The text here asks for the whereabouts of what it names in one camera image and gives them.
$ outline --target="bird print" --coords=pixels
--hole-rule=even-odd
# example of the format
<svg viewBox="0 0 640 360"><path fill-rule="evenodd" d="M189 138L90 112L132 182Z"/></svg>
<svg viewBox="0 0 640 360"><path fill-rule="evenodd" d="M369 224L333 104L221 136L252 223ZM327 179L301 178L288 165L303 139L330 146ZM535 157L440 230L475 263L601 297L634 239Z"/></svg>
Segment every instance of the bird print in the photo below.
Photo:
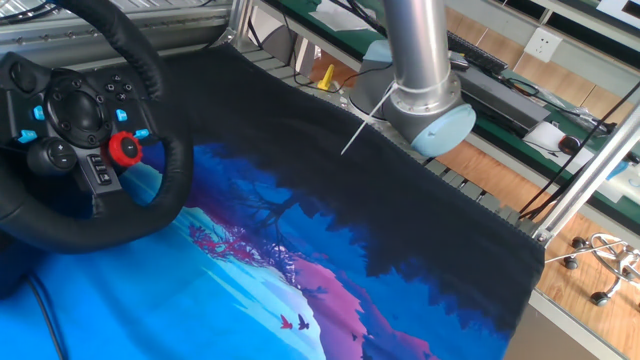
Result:
<svg viewBox="0 0 640 360"><path fill-rule="evenodd" d="M284 315L280 315L280 318L282 319L282 326L280 327L280 329L293 329L293 324L289 322L289 320L287 320L286 317L284 317Z"/></svg>
<svg viewBox="0 0 640 360"><path fill-rule="evenodd" d="M304 318L302 317L302 315L298 314L298 320L300 320L300 324L298 324L298 330L304 330L304 329L309 330L309 323L304 321Z"/></svg>

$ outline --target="steering wheel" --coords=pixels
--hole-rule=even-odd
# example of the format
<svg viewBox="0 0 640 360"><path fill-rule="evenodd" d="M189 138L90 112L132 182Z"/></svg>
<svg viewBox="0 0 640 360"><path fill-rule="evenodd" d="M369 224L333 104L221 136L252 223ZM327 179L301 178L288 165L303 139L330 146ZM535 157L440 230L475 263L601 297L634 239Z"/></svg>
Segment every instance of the steering wheel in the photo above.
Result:
<svg viewBox="0 0 640 360"><path fill-rule="evenodd" d="M15 53L0 60L0 145L27 151L36 174L75 172L93 196L91 218L60 214L30 195L0 158L0 230L46 251L86 253L139 239L175 219L190 191L193 144L188 111L171 94L168 70L131 20L109 0L52 2L102 33L143 86L114 75L103 88L97 73L49 69ZM123 90L111 93L116 87ZM165 154L160 190L146 206L134 202L116 174L140 161L141 141L162 142Z"/></svg>

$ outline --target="blue button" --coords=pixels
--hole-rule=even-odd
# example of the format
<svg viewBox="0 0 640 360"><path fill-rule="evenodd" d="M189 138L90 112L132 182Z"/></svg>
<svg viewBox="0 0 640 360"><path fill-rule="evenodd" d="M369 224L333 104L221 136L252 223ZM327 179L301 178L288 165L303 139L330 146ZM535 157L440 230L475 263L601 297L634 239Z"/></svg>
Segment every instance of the blue button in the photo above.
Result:
<svg viewBox="0 0 640 360"><path fill-rule="evenodd" d="M44 121L44 110L42 106L38 105L33 108L33 117L36 118L36 120Z"/></svg>
<svg viewBox="0 0 640 360"><path fill-rule="evenodd" d="M149 130L147 130L147 129L136 130L136 134L133 135L133 137L135 137L138 140L142 140L142 139L146 138L147 136L149 136Z"/></svg>
<svg viewBox="0 0 640 360"><path fill-rule="evenodd" d="M118 121L127 121L127 112L124 110L116 110L116 116L118 117Z"/></svg>
<svg viewBox="0 0 640 360"><path fill-rule="evenodd" d="M26 144L38 138L38 134L36 134L36 132L33 130L22 130L21 133L22 137L18 138L18 141L23 144Z"/></svg>

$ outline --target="red button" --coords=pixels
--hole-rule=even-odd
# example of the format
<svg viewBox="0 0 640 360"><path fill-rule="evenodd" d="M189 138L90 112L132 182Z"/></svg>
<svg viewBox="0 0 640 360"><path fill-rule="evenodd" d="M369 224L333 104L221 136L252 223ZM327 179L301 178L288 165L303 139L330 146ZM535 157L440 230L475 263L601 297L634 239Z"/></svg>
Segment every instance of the red button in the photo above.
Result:
<svg viewBox="0 0 640 360"><path fill-rule="evenodd" d="M130 167L142 160L142 146L132 133L121 131L109 140L109 155L116 164Z"/></svg>

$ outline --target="electrical socket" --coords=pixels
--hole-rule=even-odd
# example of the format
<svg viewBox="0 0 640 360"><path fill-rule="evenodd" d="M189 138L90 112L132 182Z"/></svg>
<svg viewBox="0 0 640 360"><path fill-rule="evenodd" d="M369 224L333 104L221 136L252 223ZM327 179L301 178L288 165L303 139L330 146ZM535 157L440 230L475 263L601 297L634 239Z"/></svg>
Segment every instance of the electrical socket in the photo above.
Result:
<svg viewBox="0 0 640 360"><path fill-rule="evenodd" d="M536 29L531 39L529 39L527 46L524 48L524 52L544 62L549 62L561 42L561 37L540 27Z"/></svg>

